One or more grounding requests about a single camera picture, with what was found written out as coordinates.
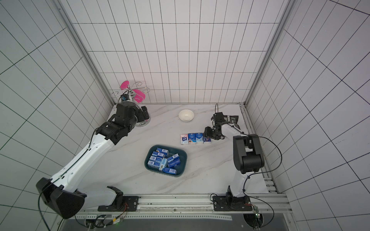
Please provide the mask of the blue red pocket tissue pack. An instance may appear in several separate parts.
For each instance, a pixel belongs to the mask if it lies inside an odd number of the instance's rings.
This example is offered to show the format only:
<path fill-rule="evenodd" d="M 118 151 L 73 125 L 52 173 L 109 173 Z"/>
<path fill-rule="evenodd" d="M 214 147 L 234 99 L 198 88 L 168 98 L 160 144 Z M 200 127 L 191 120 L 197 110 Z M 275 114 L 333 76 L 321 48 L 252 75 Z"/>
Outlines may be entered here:
<path fill-rule="evenodd" d="M 204 143 L 211 143 L 211 142 L 212 142 L 212 140 L 211 140 L 211 138 L 204 137 L 204 138 L 203 138 L 203 142 L 204 142 Z"/>

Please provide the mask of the blue white pocket tissue pack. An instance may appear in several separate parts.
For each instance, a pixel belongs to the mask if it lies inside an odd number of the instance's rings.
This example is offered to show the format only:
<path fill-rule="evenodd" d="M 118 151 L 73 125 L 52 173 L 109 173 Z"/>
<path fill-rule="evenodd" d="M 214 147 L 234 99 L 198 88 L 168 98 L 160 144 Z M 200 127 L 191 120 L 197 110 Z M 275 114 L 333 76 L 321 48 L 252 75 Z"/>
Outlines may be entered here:
<path fill-rule="evenodd" d="M 197 144 L 203 144 L 204 143 L 203 133 L 196 133 L 195 136 L 196 136 L 196 143 Z"/>

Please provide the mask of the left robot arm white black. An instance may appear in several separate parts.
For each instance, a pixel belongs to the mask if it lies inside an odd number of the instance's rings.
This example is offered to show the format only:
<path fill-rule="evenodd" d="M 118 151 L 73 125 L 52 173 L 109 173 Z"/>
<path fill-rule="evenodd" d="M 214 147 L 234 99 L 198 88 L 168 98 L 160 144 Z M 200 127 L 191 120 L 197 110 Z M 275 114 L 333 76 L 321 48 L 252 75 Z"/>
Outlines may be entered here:
<path fill-rule="evenodd" d="M 87 208 L 103 207 L 120 211 L 123 192 L 114 186 L 100 191 L 84 191 L 79 185 L 97 161 L 135 127 L 150 121 L 146 106 L 126 101 L 116 105 L 116 113 L 94 130 L 88 144 L 51 178 L 41 178 L 36 188 L 40 200 L 63 219 L 74 217 Z"/>

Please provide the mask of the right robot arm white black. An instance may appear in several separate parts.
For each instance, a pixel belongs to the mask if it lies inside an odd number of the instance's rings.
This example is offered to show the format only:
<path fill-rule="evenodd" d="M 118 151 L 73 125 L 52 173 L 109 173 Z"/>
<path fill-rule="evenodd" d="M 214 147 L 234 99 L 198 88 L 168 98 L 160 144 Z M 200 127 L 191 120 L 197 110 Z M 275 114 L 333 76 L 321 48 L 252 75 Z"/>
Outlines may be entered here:
<path fill-rule="evenodd" d="M 268 192 L 262 173 L 265 166 L 263 150 L 256 134 L 246 134 L 239 125 L 222 121 L 206 127 L 203 136 L 213 140 L 227 139 L 232 144 L 230 151 L 236 172 L 227 189 L 229 198 Z"/>

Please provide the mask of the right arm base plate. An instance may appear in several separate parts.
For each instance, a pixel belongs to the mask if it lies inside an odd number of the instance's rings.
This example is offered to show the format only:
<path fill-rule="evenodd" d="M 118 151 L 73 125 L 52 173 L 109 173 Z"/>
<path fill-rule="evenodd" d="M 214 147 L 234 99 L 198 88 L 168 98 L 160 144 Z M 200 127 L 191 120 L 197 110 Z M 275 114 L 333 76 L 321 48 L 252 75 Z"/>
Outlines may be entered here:
<path fill-rule="evenodd" d="M 234 197 L 234 196 L 218 196 L 211 195 L 210 197 L 214 211 L 229 212 L 229 211 L 252 211 L 253 207 L 248 196 Z"/>

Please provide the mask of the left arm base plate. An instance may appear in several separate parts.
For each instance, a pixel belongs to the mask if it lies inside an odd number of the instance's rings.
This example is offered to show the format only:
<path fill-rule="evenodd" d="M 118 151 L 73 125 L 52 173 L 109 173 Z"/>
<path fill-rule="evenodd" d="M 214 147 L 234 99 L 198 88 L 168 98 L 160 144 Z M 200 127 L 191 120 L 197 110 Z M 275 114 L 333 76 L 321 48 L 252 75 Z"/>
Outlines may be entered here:
<path fill-rule="evenodd" d="M 109 206 L 99 206 L 99 212 L 135 212 L 139 196 L 119 196 Z"/>

